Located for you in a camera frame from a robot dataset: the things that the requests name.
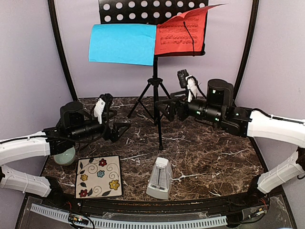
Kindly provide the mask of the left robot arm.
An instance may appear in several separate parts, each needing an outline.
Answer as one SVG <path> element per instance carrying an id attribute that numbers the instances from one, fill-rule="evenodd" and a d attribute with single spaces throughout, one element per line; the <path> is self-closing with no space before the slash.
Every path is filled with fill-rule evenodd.
<path id="1" fill-rule="evenodd" d="M 48 197 L 57 208 L 67 204 L 57 179 L 38 177 L 8 167 L 8 163 L 37 156 L 55 156 L 74 151 L 75 144 L 88 144 L 103 138 L 117 141 L 130 128 L 129 123 L 114 123 L 109 119 L 117 112 L 110 109 L 111 103 L 98 100 L 93 114 L 86 112 L 79 101 L 60 108 L 60 119 L 55 127 L 35 134 L 2 140 L 0 142 L 0 187 L 23 193 Z"/>

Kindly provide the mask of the red sheet music page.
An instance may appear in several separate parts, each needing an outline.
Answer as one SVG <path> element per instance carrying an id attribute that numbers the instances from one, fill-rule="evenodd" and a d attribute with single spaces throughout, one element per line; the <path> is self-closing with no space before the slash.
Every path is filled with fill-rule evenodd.
<path id="1" fill-rule="evenodd" d="M 189 10 L 157 25 L 156 56 L 204 55 L 204 36 L 208 10 L 221 4 Z"/>

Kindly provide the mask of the black music stand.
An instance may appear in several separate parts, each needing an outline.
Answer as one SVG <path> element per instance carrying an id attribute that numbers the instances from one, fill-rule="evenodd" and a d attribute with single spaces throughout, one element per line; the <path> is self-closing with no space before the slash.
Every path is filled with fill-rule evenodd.
<path id="1" fill-rule="evenodd" d="M 205 7 L 209 4 L 207 0 L 100 0 L 99 14 L 101 24 L 106 23 L 140 23 L 157 25 L 166 22 L 177 13 L 184 13 L 186 11 Z M 153 75 L 148 79 L 147 86 L 131 109 L 128 118 L 131 117 L 138 104 L 147 111 L 154 124 L 158 126 L 159 135 L 159 149 L 163 150 L 161 118 L 157 108 L 154 108 L 154 114 L 151 114 L 145 105 L 142 103 L 144 97 L 150 86 L 153 87 L 153 101 L 159 101 L 158 88 L 161 87 L 167 97 L 170 97 L 166 88 L 163 85 L 163 79 L 158 77 L 158 58 L 155 56 L 153 60 Z"/>

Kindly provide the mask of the white metronome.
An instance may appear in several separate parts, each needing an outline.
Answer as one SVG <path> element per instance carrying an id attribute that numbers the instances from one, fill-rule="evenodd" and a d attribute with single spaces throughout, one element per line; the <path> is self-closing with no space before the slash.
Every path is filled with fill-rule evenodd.
<path id="1" fill-rule="evenodd" d="M 167 200 L 172 186 L 173 171 L 168 159 L 157 157 L 147 185 L 146 194 Z"/>

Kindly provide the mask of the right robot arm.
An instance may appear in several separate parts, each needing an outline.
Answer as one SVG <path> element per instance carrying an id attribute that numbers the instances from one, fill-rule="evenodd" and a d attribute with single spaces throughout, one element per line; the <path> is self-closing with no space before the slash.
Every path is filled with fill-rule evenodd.
<path id="1" fill-rule="evenodd" d="M 258 108 L 237 107 L 233 104 L 233 85 L 222 79 L 211 79 L 207 85 L 205 100 L 195 98 L 191 83 L 193 77 L 181 81 L 184 92 L 171 94 L 169 100 L 155 102 L 170 121 L 177 115 L 181 121 L 192 116 L 198 122 L 208 121 L 218 128 L 235 136 L 262 137 L 297 146 L 297 150 L 269 172 L 253 178 L 243 203 L 253 207 L 262 196 L 294 177 L 305 172 L 305 122 L 267 114 Z"/>

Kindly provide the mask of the blue sheet music page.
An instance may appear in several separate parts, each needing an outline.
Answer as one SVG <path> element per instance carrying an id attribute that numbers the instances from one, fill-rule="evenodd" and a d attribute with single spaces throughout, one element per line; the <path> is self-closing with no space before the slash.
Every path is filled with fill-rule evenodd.
<path id="1" fill-rule="evenodd" d="M 152 66 L 155 25 L 96 24 L 92 28 L 89 61 Z"/>

